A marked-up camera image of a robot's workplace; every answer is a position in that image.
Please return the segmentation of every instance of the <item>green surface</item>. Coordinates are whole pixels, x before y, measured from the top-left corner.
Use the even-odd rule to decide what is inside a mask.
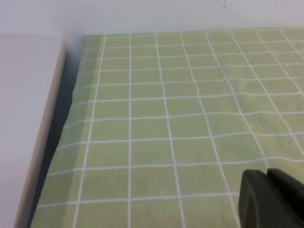
[[[33,227],[237,228],[245,169],[304,181],[303,28],[85,41]]]

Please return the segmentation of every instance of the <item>white grid line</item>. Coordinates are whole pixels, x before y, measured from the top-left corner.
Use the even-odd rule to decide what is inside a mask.
[[[304,63],[281,63],[283,66],[303,66]],[[248,67],[248,65],[233,65],[233,64],[222,64],[222,67]],[[266,66],[279,66],[277,63],[273,64],[251,64],[253,67],[266,67]],[[192,66],[192,69],[208,69],[208,68],[218,68],[218,66]],[[183,70],[188,69],[187,67],[164,67],[162,70]],[[158,70],[157,68],[139,68],[139,69],[132,69],[132,71],[148,71],[148,70]],[[101,70],[101,72],[129,72],[129,69],[108,69],[108,70]],[[98,73],[98,71],[88,71],[88,72],[81,72],[77,76],[82,77],[84,75]]]
[[[131,228],[131,164],[132,164],[132,110],[131,110],[131,34],[129,34],[129,151],[128,151],[128,228]]]
[[[260,78],[261,81],[270,81],[270,80],[282,80],[282,79],[304,79],[304,76],[297,76],[297,77],[266,77],[266,78]],[[239,77],[230,77],[230,81],[233,80],[240,80],[240,81],[257,81],[256,78],[239,78]],[[197,82],[226,82],[226,80],[223,79],[201,79],[201,80],[196,80]],[[163,82],[164,84],[178,84],[178,83],[193,83],[193,81],[168,81],[168,82]],[[162,84],[161,82],[135,82],[131,83],[131,85],[160,85]],[[78,91],[80,89],[84,88],[89,88],[89,87],[94,87],[97,84],[90,84],[90,85],[84,85],[79,88],[75,88],[74,91]],[[128,86],[129,83],[102,83],[99,84],[99,86]]]
[[[232,192],[231,195],[239,196],[238,192]],[[220,197],[220,196],[228,196],[228,193],[202,193],[202,194],[189,194],[189,195],[182,195],[182,198],[196,198],[196,197]],[[145,201],[145,200],[170,200],[170,199],[178,199],[179,196],[150,196],[150,197],[137,197],[132,198],[131,201]],[[128,199],[124,198],[116,198],[116,199],[94,199],[94,200],[82,200],[80,201],[81,204],[88,204],[88,203],[115,203],[115,202],[127,202]],[[59,206],[66,206],[66,205],[74,205],[76,201],[68,201],[63,203],[49,203],[49,204],[40,204],[37,208],[48,208],[48,207],[59,207]]]
[[[267,94],[251,94],[251,93],[244,93],[244,92],[236,92],[233,94],[220,94],[220,95],[204,95],[200,96],[199,98],[214,98],[214,97],[227,97],[227,96],[234,96],[234,95],[250,95],[250,96],[267,96]],[[288,96],[288,95],[302,95],[302,93],[281,93],[281,94],[268,94],[269,96]],[[193,99],[198,98],[197,96],[169,96],[166,97],[168,99]],[[132,98],[132,101],[153,101],[153,100],[163,100],[163,97],[147,97],[147,98]],[[120,101],[129,101],[129,99],[105,99],[105,100],[97,100],[97,102],[120,102]],[[86,103],[92,103],[93,100],[79,102],[76,104],[72,104],[71,108],[84,105]]]
[[[272,53],[275,54],[291,54],[291,53],[298,53],[296,51],[273,51]],[[250,54],[271,54],[271,51],[258,51],[258,52],[248,52],[246,53],[246,55],[250,55]],[[240,52],[227,52],[227,53],[217,53],[217,56],[225,56],[225,55],[242,55]],[[201,57],[201,56],[213,56],[213,54],[197,54],[197,55],[189,55],[189,57]],[[184,55],[160,55],[160,58],[175,58],[175,57],[185,57]],[[157,56],[136,56],[136,57],[104,57],[104,59],[143,59],[143,58],[157,58]],[[80,63],[86,63],[86,62],[93,62],[93,61],[97,61],[100,60],[100,58],[90,58],[90,59],[84,59],[81,60]]]
[[[242,50],[241,50],[241,48],[240,48],[240,46],[239,46],[238,42],[236,41],[236,39],[235,39],[235,37],[234,37],[233,34],[232,34],[232,37],[233,37],[233,39],[234,39],[236,45],[238,46],[238,48],[239,48],[240,51],[242,52]],[[287,124],[287,122],[285,121],[285,119],[283,118],[283,116],[280,114],[280,112],[279,112],[279,110],[277,109],[275,103],[274,103],[273,100],[271,99],[271,96],[269,95],[267,89],[265,88],[264,84],[259,80],[259,78],[258,78],[256,72],[254,71],[254,69],[253,69],[252,66],[250,65],[248,59],[246,58],[245,55],[243,55],[243,56],[244,56],[244,58],[245,58],[247,64],[249,65],[249,67],[250,67],[252,73],[255,75],[256,79],[258,79],[259,84],[262,86],[263,90],[265,91],[266,95],[268,96],[270,103],[272,104],[272,106],[274,107],[275,111],[277,112],[277,114],[279,115],[279,117],[280,117],[281,120],[283,121],[284,125],[287,127],[288,131],[290,132],[290,134],[291,134],[291,136],[292,136],[292,138],[293,138],[295,144],[296,144],[297,147],[299,148],[300,152],[303,154],[302,148],[301,148],[301,146],[299,145],[299,143],[298,143],[298,141],[297,141],[297,139],[296,139],[296,137],[295,137],[293,131],[291,130],[291,128],[289,127],[289,125]]]
[[[270,52],[270,54],[272,55],[272,57],[276,60],[276,62],[279,64],[281,70],[284,72],[284,74],[293,82],[293,84],[295,85],[295,87],[299,90],[300,93],[302,93],[301,88],[298,86],[298,84],[289,76],[289,74],[287,73],[287,71],[284,69],[284,67],[281,65],[280,61],[277,59],[277,57],[274,55],[274,52],[271,51],[269,49],[269,47],[265,44],[265,42],[261,39],[260,34],[258,33],[257,29],[255,29],[256,34],[259,38],[259,40],[262,42],[262,44],[266,47],[266,49]]]
[[[104,36],[104,40],[103,40],[103,47],[105,46],[105,36]],[[104,49],[102,49],[102,52],[101,52],[101,60],[100,60],[100,64],[99,64],[99,74],[100,74],[100,70],[101,70],[103,55],[104,55]],[[79,212],[79,202],[81,200],[82,186],[83,186],[84,178],[85,178],[85,170],[84,169],[86,168],[86,160],[87,160],[87,156],[88,156],[88,153],[89,153],[89,146],[90,146],[91,134],[92,134],[92,128],[93,128],[93,122],[94,122],[93,120],[94,120],[95,105],[96,105],[96,100],[97,100],[97,92],[98,92],[98,86],[96,86],[96,91],[95,91],[95,96],[94,96],[93,110],[92,110],[92,115],[91,115],[91,123],[90,123],[90,128],[89,128],[89,136],[88,136],[88,139],[87,139],[88,144],[86,145],[86,149],[85,149],[83,170],[82,170],[82,173],[81,173],[81,179],[80,179],[80,184],[79,184],[79,189],[78,189],[78,196],[77,196],[77,203],[76,203],[76,208],[75,208],[75,213],[74,213],[73,228],[76,228],[76,225],[77,225],[77,218],[78,218],[78,212]]]
[[[218,66],[219,66],[219,68],[220,68],[220,70],[221,70],[223,76],[225,77],[225,79],[226,79],[226,81],[227,81],[227,83],[228,83],[228,85],[229,85],[229,87],[230,87],[230,90],[231,90],[231,92],[232,92],[232,94],[233,94],[233,98],[234,98],[235,103],[236,103],[236,105],[237,105],[238,111],[239,111],[240,113],[242,113],[241,108],[240,108],[240,105],[239,105],[238,100],[237,100],[237,97],[236,97],[236,95],[235,95],[235,93],[234,93],[234,89],[233,89],[232,85],[230,84],[230,82],[229,82],[229,80],[228,80],[228,78],[227,78],[227,76],[226,76],[226,73],[225,73],[225,71],[223,70],[223,68],[222,68],[222,66],[221,66],[221,64],[220,64],[220,62],[218,61],[217,56],[215,55],[215,52],[214,52],[213,47],[212,47],[212,45],[211,45],[211,43],[210,43],[210,40],[209,40],[209,37],[208,37],[207,32],[206,32],[205,34],[206,34],[207,41],[209,42],[211,51],[212,51],[212,53],[213,53],[213,55],[214,55],[214,58],[215,58],[215,60],[216,60],[216,62],[217,62],[217,64],[218,64]],[[244,121],[245,121],[245,123],[246,123],[248,129],[249,129],[250,132],[252,133],[252,129],[251,129],[249,123],[247,122],[246,118],[244,117],[244,115],[242,115],[242,118],[244,119]],[[259,142],[258,142],[258,140],[257,140],[257,137],[256,137],[254,134],[252,134],[252,135],[253,135],[255,141],[257,142],[259,149],[261,149],[262,157],[265,158],[263,149],[262,149],[262,147],[260,146],[260,144],[259,144]],[[265,164],[266,164],[267,167],[269,167],[267,160],[265,160]],[[229,185],[228,185],[228,182],[227,182],[227,180],[226,180],[225,173],[224,173],[223,168],[222,168],[221,166],[220,166],[220,169],[221,169],[223,178],[224,178],[224,180],[225,180],[226,188],[228,189],[228,192],[230,192],[230,187],[229,187]],[[236,210],[235,210],[235,207],[234,207],[234,201],[233,201],[233,199],[232,199],[231,196],[229,197],[229,199],[230,199],[230,204],[231,204],[231,206],[232,206],[232,211],[233,211],[235,220],[236,220],[236,222],[237,222],[238,227],[240,227],[240,222],[239,222],[239,219],[238,219],[238,214],[237,214],[237,212],[236,212]]]
[[[291,40],[292,42],[299,42],[304,40]],[[273,41],[265,41],[265,43],[284,43],[286,41],[284,40],[273,40]],[[234,44],[234,42],[210,42],[211,44]],[[250,42],[250,41],[238,41],[238,43],[241,44],[259,44],[260,42]],[[186,46],[193,46],[193,45],[207,45],[208,42],[199,42],[199,43],[192,43],[192,44],[186,44]],[[163,44],[158,45],[159,47],[176,47],[176,46],[182,46],[182,44]],[[155,47],[154,44],[147,44],[147,45],[132,45],[132,48],[143,48],[143,47]],[[84,48],[84,51],[90,51],[90,50],[98,50],[102,47],[87,47]],[[129,48],[129,46],[113,46],[113,47],[105,47],[105,49],[112,49],[112,48]]]
[[[267,160],[285,160],[289,162],[296,162],[296,163],[304,163],[304,159],[290,159],[286,157],[281,156],[272,156],[272,157],[266,157]],[[248,163],[254,163],[254,162],[263,162],[264,158],[256,158],[251,160],[241,160],[241,161],[221,161],[220,163],[222,165],[240,165],[240,164],[248,164]],[[176,163],[177,167],[191,167],[191,166],[202,166],[202,165],[219,165],[219,162],[196,162],[196,163]],[[86,167],[85,171],[87,170],[116,170],[116,169],[128,169],[131,167],[132,169],[140,169],[140,168],[163,168],[163,167],[174,167],[173,163],[168,164],[147,164],[147,165],[126,165],[126,166],[104,166],[104,167]],[[75,171],[82,171],[83,168],[74,168],[74,169],[68,169],[68,170],[62,170],[57,172],[48,173],[47,176],[56,176],[61,175],[69,172],[75,172]]]
[[[182,199],[181,199],[180,181],[179,181],[177,167],[176,167],[176,161],[175,161],[175,153],[174,153],[174,146],[173,146],[173,140],[172,140],[172,134],[171,134],[170,121],[169,121],[169,113],[168,113],[167,101],[165,99],[165,97],[166,97],[165,85],[163,83],[163,78],[162,78],[162,68],[161,68],[162,66],[161,66],[161,59],[160,59],[160,55],[159,55],[159,48],[158,48],[158,45],[157,45],[156,34],[154,34],[154,38],[155,38],[156,52],[157,52],[157,57],[158,57],[158,67],[159,67],[160,77],[161,77],[161,82],[162,82],[162,84],[161,84],[162,95],[163,95],[163,98],[164,98],[163,100],[164,100],[165,112],[166,112],[166,116],[167,116],[167,128],[168,128],[168,134],[169,134],[169,138],[170,138],[172,162],[174,164],[173,168],[174,168],[174,176],[175,176],[175,182],[176,182],[176,191],[177,191],[179,207],[180,207],[180,219],[181,219],[180,221],[181,221],[182,228],[186,228],[183,203],[182,203]]]
[[[252,134],[251,132],[235,132],[235,133],[227,133],[227,134],[219,134],[214,135],[213,138],[221,138],[225,136],[234,136],[234,135],[243,135],[243,134]],[[279,136],[291,136],[291,135],[302,135],[304,132],[296,132],[296,133],[281,133],[281,134],[263,134],[263,133],[253,133],[258,136],[264,137],[279,137]],[[189,140],[189,139],[209,139],[209,136],[197,136],[197,137],[175,137],[172,138],[173,140]],[[132,139],[132,142],[144,142],[144,141],[169,141],[169,138],[144,138],[144,139]],[[129,140],[106,140],[106,141],[91,141],[90,143],[127,143]],[[62,145],[57,148],[56,151],[59,151],[63,148],[75,146],[75,145],[82,145],[86,144],[87,142],[73,142],[70,144]]]
[[[280,112],[283,115],[290,115],[290,114],[304,114],[304,111],[297,111],[297,112]],[[200,115],[218,115],[218,114],[229,114],[229,115],[255,115],[255,114],[277,114],[277,112],[271,112],[271,111],[256,111],[256,112],[250,112],[250,113],[235,113],[235,112],[205,112],[205,113],[193,113],[193,114],[181,114],[181,115],[170,115],[169,118],[180,118],[180,117],[191,117],[191,116],[200,116]],[[132,120],[148,120],[148,119],[166,119],[166,116],[143,116],[143,117],[131,117]],[[102,119],[94,119],[94,122],[98,121],[109,121],[109,120],[129,120],[129,117],[111,117],[111,118],[102,118]],[[75,121],[70,124],[65,124],[63,127],[68,128],[73,125],[83,123],[83,122],[89,122],[90,119],[85,120],[79,120]]]

